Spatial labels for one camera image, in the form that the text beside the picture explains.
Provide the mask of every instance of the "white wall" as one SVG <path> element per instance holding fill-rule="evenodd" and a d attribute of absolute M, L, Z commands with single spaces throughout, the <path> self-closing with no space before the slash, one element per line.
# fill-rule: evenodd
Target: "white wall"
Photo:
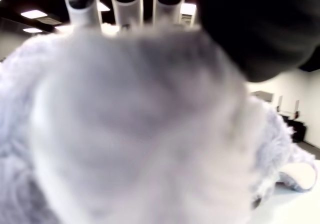
<path fill-rule="evenodd" d="M 21 46 L 30 36 L 19 33 L 0 31 L 0 60 Z"/>
<path fill-rule="evenodd" d="M 310 74 L 307 99 L 309 112 L 305 140 L 320 148 L 320 70 Z"/>
<path fill-rule="evenodd" d="M 261 83 L 248 83 L 250 92 L 265 91 L 273 94 L 272 105 L 278 105 L 279 97 L 282 97 L 281 114 L 289 116 L 295 111 L 296 101 L 299 100 L 299 121 L 308 125 L 308 94 L 310 73 L 294 69 L 276 76 L 273 79 Z"/>

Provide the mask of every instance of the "plush fabric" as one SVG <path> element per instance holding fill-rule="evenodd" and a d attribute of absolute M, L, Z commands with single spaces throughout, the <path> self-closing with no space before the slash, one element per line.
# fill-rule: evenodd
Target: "plush fabric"
<path fill-rule="evenodd" d="M 0 224 L 58 224 L 35 180 L 27 134 L 35 87 L 62 39 L 29 39 L 1 64 Z"/>
<path fill-rule="evenodd" d="M 248 218 L 264 114 L 205 33 L 78 33 L 55 56 L 62 68 L 37 93 L 31 136 L 65 224 Z"/>
<path fill-rule="evenodd" d="M 262 105 L 267 122 L 256 152 L 256 170 L 260 179 L 252 188 L 253 201 L 268 200 L 277 182 L 298 192 L 310 191 L 317 180 L 315 157 L 293 143 L 291 127 L 287 126 L 271 105 L 265 102 Z M 305 169 L 309 173 L 305 178 L 303 168 L 293 168 L 294 165 L 290 167 L 290 164 L 298 163 L 306 164 L 312 169 Z"/>
<path fill-rule="evenodd" d="M 242 223 L 257 146 L 264 197 L 309 158 L 244 82 L 201 31 L 28 40 L 0 73 L 0 224 Z"/>

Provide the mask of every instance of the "ceiling light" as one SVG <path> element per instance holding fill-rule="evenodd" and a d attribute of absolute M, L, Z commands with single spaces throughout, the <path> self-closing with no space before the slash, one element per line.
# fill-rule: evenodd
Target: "ceiling light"
<path fill-rule="evenodd" d="M 183 3 L 180 13 L 193 16 L 196 13 L 197 6 L 195 4 Z"/>
<path fill-rule="evenodd" d="M 26 28 L 23 29 L 26 33 L 42 33 L 42 30 L 39 30 L 37 28 Z"/>
<path fill-rule="evenodd" d="M 48 16 L 47 14 L 43 13 L 39 10 L 31 10 L 27 12 L 21 13 L 21 16 L 24 16 L 26 18 L 34 19 L 34 18 L 42 18 Z"/>
<path fill-rule="evenodd" d="M 107 7 L 105 4 L 103 4 L 102 2 L 98 2 L 98 11 L 107 12 L 107 11 L 110 11 L 110 8 Z"/>
<path fill-rule="evenodd" d="M 60 26 L 55 26 L 55 29 L 59 30 L 62 33 L 69 33 L 72 32 L 74 29 L 73 25 L 60 25 Z"/>

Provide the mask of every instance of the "black object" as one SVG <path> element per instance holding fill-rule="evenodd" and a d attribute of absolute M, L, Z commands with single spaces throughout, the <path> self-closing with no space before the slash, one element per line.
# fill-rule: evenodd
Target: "black object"
<path fill-rule="evenodd" d="M 303 142 L 305 140 L 307 127 L 300 121 L 288 120 L 288 125 L 293 127 L 295 133 L 292 135 L 294 142 Z"/>
<path fill-rule="evenodd" d="M 204 28 L 251 82 L 305 63 L 320 43 L 320 0 L 197 0 Z"/>

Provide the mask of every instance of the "white table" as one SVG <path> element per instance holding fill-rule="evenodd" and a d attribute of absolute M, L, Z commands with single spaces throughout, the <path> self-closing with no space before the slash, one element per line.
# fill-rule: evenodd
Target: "white table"
<path fill-rule="evenodd" d="M 316 162 L 320 170 L 320 160 Z M 320 178 L 306 193 L 277 186 L 273 197 L 254 211 L 248 224 L 320 224 Z"/>

